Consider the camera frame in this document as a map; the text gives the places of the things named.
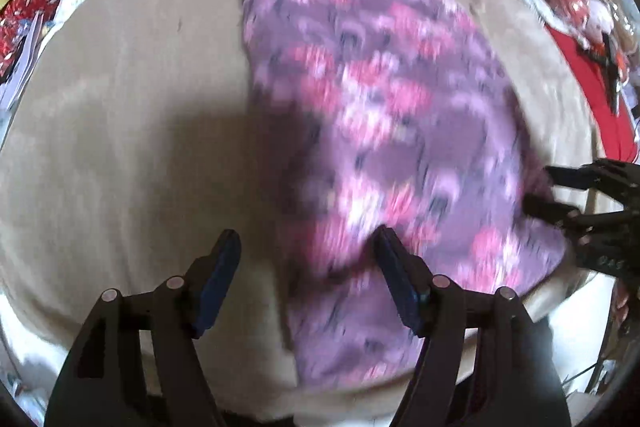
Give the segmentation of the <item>purple floral garment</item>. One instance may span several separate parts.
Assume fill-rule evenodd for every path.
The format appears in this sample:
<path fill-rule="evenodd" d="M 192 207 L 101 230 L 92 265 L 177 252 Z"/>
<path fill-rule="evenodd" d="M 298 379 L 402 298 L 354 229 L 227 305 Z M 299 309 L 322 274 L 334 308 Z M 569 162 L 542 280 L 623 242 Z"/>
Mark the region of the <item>purple floral garment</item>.
<path fill-rule="evenodd" d="M 243 23 L 301 385 L 416 363 L 382 225 L 471 291 L 523 294 L 560 264 L 561 234 L 522 210 L 550 185 L 511 80 L 456 0 L 243 0 Z"/>

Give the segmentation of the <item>red cushion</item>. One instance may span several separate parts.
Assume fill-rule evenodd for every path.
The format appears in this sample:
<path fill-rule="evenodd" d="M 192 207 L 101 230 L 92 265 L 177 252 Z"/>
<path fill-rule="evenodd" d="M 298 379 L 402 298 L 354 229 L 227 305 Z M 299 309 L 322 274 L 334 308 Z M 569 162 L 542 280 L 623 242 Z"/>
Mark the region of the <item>red cushion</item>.
<path fill-rule="evenodd" d="M 630 118 L 623 104 L 620 104 L 617 115 L 614 115 L 608 106 L 600 66 L 586 57 L 584 50 L 574 38 L 562 34 L 561 31 L 549 25 L 547 30 L 564 55 L 587 99 L 600 133 L 604 156 L 614 160 L 635 162 L 639 147 L 634 141 L 634 129 L 632 129 Z"/>

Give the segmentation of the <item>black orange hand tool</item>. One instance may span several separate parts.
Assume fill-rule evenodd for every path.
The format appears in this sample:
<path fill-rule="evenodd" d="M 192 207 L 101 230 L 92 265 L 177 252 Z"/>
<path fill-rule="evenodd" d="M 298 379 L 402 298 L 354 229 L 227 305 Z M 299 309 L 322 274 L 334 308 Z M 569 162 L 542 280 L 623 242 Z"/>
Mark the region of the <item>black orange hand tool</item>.
<path fill-rule="evenodd" d="M 605 98 L 614 116 L 620 115 L 620 99 L 623 85 L 628 81 L 626 58 L 620 52 L 615 39 L 607 32 L 602 32 L 602 43 L 592 44 L 582 53 L 600 68 L 604 80 Z"/>

